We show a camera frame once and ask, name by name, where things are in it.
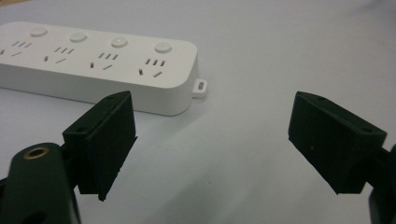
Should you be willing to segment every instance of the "white button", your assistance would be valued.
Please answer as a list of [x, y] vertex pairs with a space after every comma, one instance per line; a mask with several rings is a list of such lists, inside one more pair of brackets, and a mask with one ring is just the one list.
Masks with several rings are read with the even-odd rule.
[[40, 37], [46, 35], [49, 31], [43, 27], [36, 27], [35, 29], [30, 31], [30, 35], [32, 37]]
[[70, 41], [73, 43], [79, 43], [87, 39], [84, 33], [73, 33], [70, 35]]
[[117, 37], [111, 41], [111, 46], [116, 49], [123, 48], [128, 45], [128, 40], [124, 37]]
[[155, 46], [155, 51], [159, 53], [168, 53], [171, 50], [172, 50], [172, 46], [167, 42], [162, 42]]

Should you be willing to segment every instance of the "screw hole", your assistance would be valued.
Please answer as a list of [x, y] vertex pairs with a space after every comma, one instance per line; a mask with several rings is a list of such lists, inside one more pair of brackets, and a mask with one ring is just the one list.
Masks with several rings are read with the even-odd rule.
[[36, 212], [24, 219], [22, 224], [41, 224], [44, 223], [46, 217], [44, 212]]
[[47, 147], [35, 147], [24, 154], [26, 160], [34, 160], [45, 156], [50, 151]]
[[200, 82], [199, 85], [198, 85], [198, 90], [199, 91], [203, 90], [204, 89], [204, 85], [205, 85], [204, 82]]

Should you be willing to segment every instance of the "electrical outlet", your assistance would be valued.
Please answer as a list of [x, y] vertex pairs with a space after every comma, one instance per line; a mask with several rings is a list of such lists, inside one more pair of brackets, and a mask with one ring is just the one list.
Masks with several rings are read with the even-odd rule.
[[0, 26], [0, 87], [96, 103], [130, 91], [134, 110], [166, 116], [205, 97], [190, 42], [30, 22]]

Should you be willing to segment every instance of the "power strip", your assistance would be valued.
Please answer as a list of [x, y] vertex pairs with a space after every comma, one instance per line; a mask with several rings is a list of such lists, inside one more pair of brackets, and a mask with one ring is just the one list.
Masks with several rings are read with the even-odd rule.
[[134, 109], [174, 116], [205, 97], [190, 42], [30, 22], [0, 26], [0, 87], [97, 103], [130, 91]]

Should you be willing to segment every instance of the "white table surface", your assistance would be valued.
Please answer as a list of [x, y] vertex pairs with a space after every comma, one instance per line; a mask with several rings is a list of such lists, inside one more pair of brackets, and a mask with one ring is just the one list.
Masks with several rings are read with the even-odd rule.
[[[396, 1], [33, 0], [0, 7], [31, 21], [188, 40], [205, 99], [175, 117], [135, 112], [139, 136], [93, 223], [370, 223], [361, 195], [335, 195], [288, 140], [297, 91], [322, 95], [396, 143]], [[62, 144], [92, 105], [0, 89], [0, 178], [18, 151]]]

